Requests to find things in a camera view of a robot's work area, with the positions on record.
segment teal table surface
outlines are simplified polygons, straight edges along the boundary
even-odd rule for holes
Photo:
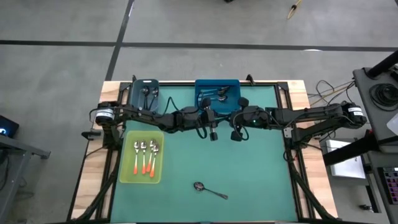
[[[159,112],[169,96],[180,109],[194,103],[193,86],[161,86],[159,91]],[[241,95],[251,105],[277,106],[273,86],[242,86]],[[170,104],[168,112],[174,110]],[[158,131],[135,121],[127,123],[130,130]],[[200,139],[196,131],[164,133],[162,179],[159,184],[123,184],[118,177],[111,222],[297,221],[282,132],[248,128],[250,139],[235,142],[227,122],[216,131],[214,142]],[[197,192],[196,181],[229,199]]]

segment yellow tray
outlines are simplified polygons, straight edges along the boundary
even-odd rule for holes
[[[134,164],[136,162],[136,150],[134,148],[135,141],[145,141],[147,143],[146,153],[145,153],[145,165],[146,170],[148,170],[150,153],[152,152],[149,146],[150,140],[155,139],[156,143],[159,145],[159,152],[156,155],[155,160],[155,172],[154,176],[150,177],[150,171],[146,171],[145,174],[142,173],[143,170],[143,155],[144,152],[139,150],[137,155],[137,174],[134,174]],[[129,131],[126,134],[126,140],[124,141],[123,154],[122,154],[122,164],[119,180],[121,183],[125,184],[158,184],[160,178],[162,177],[162,167],[163,167],[163,154],[164,154],[164,135],[161,131]],[[152,153],[152,162],[150,164],[150,169],[152,169],[152,164],[154,162],[154,153]]]

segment wooden table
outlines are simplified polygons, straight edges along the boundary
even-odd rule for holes
[[[289,85],[290,100],[294,110],[301,110],[304,108],[309,108],[310,103],[308,101],[307,92],[305,90],[305,85],[303,80],[282,80],[282,81],[257,81],[257,82],[287,82]],[[121,82],[104,82],[101,96],[99,101],[116,101],[119,94],[119,86]],[[287,106],[285,97],[282,97],[282,104],[284,107]],[[300,123],[297,126],[301,128],[307,128],[313,125],[313,122]],[[93,126],[94,129],[101,129],[97,125]],[[319,146],[319,142],[312,139],[310,144]],[[102,139],[96,139],[90,141],[88,144],[87,153],[94,151],[95,149],[102,146]],[[101,180],[103,177],[104,164],[106,159],[107,151],[100,150],[88,157],[83,165],[83,170],[80,177],[80,182],[78,184],[78,190],[76,193],[75,203],[73,205],[71,218],[79,217],[87,208],[87,206],[93,201],[96,194],[99,192],[101,187]],[[111,164],[111,170],[113,169],[114,163],[116,161],[117,152],[113,152],[113,161]],[[323,163],[322,152],[318,149],[308,147],[302,150],[303,159],[305,164],[305,169],[307,172],[308,183],[311,191],[314,193],[319,202],[326,208],[326,210],[337,217],[337,211],[335,207],[335,202],[333,200],[333,195],[330,188],[330,183],[328,180],[328,175],[326,173],[325,164]],[[303,208],[304,217],[308,217],[308,210],[305,197],[301,189],[299,189],[300,201]],[[105,203],[103,207],[103,217],[109,210],[109,198],[111,191],[109,190],[105,196]]]

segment dark blue tray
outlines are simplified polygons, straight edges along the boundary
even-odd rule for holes
[[[220,89],[229,86],[229,90],[224,94],[228,98],[224,102],[218,100],[211,101],[211,109],[218,113],[230,113],[240,109],[238,100],[241,97],[241,85],[239,80],[196,80],[195,81],[195,106],[200,105],[201,100],[197,100],[201,91]],[[204,98],[217,98],[217,95],[204,96]]]
[[[141,80],[136,80],[132,84],[132,91],[131,91],[131,97],[130,97],[130,104],[132,104],[134,107],[138,108],[144,108],[144,101],[145,101],[145,95],[142,93],[142,89],[147,86],[150,93],[147,96],[147,103],[148,106],[152,102],[152,99],[154,100],[152,103],[152,106],[150,108],[151,111],[157,111],[159,107],[159,96],[160,92],[158,94],[158,97],[154,97],[152,94],[152,91],[157,88],[159,89],[159,81],[155,79],[141,79]]]

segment gray floor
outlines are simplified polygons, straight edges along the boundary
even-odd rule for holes
[[[285,17],[294,1],[136,0],[125,42],[185,42],[395,47],[398,7],[393,0],[306,0]],[[116,41],[127,0],[0,2],[0,40]],[[26,175],[29,200],[16,202],[10,220],[62,222],[80,170],[95,107],[112,47],[0,45],[0,113],[18,123],[18,139],[51,150],[34,159]],[[350,81],[352,70],[371,67],[389,52],[289,50],[192,50],[123,48],[113,80],[240,78]],[[349,91],[361,105],[355,88]],[[345,95],[336,102],[347,100]],[[341,129],[339,137],[361,137],[365,128]],[[340,218],[388,223],[385,213],[358,209],[369,203],[364,187],[330,179]]]

